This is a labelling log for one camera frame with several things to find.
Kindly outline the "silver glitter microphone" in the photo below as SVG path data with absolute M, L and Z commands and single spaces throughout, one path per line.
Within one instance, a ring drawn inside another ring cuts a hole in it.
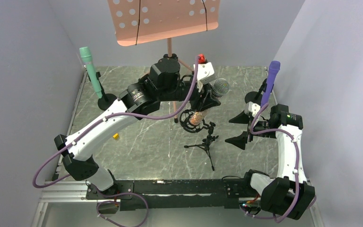
M 212 107 L 220 106 L 221 97 L 225 96 L 230 89 L 229 82 L 224 78 L 216 79 L 213 84 L 205 84 L 203 92 L 190 102 L 191 109 L 194 111 L 189 119 L 189 123 L 198 126 L 208 115 Z

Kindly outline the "purple toy microphone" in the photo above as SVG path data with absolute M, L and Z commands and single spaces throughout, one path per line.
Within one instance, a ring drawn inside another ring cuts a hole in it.
M 273 90 L 274 82 L 278 72 L 280 71 L 281 63 L 279 61 L 272 61 L 268 67 L 268 77 L 266 81 L 266 89 L 262 95 L 260 106 L 263 107 L 268 103 L 270 95 Z

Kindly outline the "black round base mic stand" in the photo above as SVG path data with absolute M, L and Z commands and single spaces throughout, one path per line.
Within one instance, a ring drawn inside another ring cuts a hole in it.
M 102 94 L 102 97 L 98 99 L 97 104 L 101 110 L 105 111 L 113 104 L 113 102 L 117 99 L 117 96 L 114 94 L 105 92 L 105 90 L 99 80 L 100 76 L 101 76 L 100 72 L 97 71 L 96 78 L 98 79 L 99 85 L 101 87 L 101 94 Z

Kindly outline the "teal toy microphone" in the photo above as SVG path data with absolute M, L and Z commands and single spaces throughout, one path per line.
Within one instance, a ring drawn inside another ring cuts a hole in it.
M 80 47 L 79 49 L 80 52 L 80 57 L 81 60 L 84 63 L 84 66 L 88 72 L 89 75 L 89 79 L 90 82 L 92 83 L 93 89 L 95 91 L 95 93 L 97 94 L 98 98 L 102 98 L 103 94 L 102 94 L 102 88 L 99 82 L 99 79 L 96 75 L 96 70 L 93 64 L 93 57 L 91 54 L 91 51 L 89 49 L 89 47 L 85 46 L 85 47 Z

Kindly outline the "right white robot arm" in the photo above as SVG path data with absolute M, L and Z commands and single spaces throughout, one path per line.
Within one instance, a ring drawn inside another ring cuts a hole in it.
M 298 220 L 316 201 L 315 188 L 308 184 L 301 151 L 303 118 L 289 112 L 286 105 L 271 107 L 268 120 L 260 120 L 268 104 L 248 102 L 244 111 L 229 120 L 246 124 L 247 130 L 225 141 L 244 150 L 245 145 L 259 136 L 277 140 L 278 170 L 275 178 L 261 171 L 249 170 L 244 180 L 260 198 L 260 210 L 272 214 L 276 223 L 286 218 Z

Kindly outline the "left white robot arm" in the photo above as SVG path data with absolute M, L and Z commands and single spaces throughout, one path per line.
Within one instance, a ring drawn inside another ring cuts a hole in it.
M 96 148 L 122 129 L 146 118 L 160 108 L 162 102 L 190 104 L 194 112 L 204 112 L 220 105 L 220 97 L 228 93 L 225 79 L 216 79 L 210 62 L 199 61 L 193 75 L 180 75 L 176 55 L 165 55 L 153 64 L 148 74 L 131 84 L 93 122 L 76 133 L 55 138 L 63 165 L 77 181 L 88 180 L 105 191 L 115 184 L 110 171 L 93 158 Z

